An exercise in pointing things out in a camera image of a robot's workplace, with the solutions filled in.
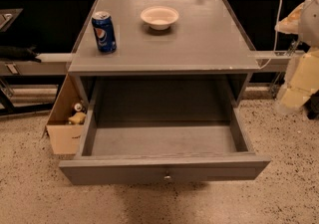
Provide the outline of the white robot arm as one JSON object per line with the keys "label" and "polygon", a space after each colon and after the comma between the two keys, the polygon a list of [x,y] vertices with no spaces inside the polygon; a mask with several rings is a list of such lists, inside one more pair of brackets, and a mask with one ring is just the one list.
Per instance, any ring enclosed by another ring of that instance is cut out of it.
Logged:
{"label": "white robot arm", "polygon": [[305,0],[275,25],[275,31],[295,34],[310,47],[307,53],[290,59],[276,97],[276,109],[289,114],[319,91],[319,0]]}

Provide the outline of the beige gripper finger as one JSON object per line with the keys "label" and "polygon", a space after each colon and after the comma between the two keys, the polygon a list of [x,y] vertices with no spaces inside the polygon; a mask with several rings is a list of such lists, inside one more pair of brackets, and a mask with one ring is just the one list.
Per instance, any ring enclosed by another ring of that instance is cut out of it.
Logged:
{"label": "beige gripper finger", "polygon": [[298,34],[298,24],[304,3],[299,4],[287,17],[275,25],[275,31],[283,34]]}

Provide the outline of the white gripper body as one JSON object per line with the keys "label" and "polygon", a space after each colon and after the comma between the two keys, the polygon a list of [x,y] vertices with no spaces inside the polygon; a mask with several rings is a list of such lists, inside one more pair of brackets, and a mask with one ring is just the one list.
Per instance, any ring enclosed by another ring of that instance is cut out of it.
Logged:
{"label": "white gripper body", "polygon": [[275,109],[282,114],[297,112],[319,91],[319,49],[311,48],[288,63],[284,84],[280,87]]}

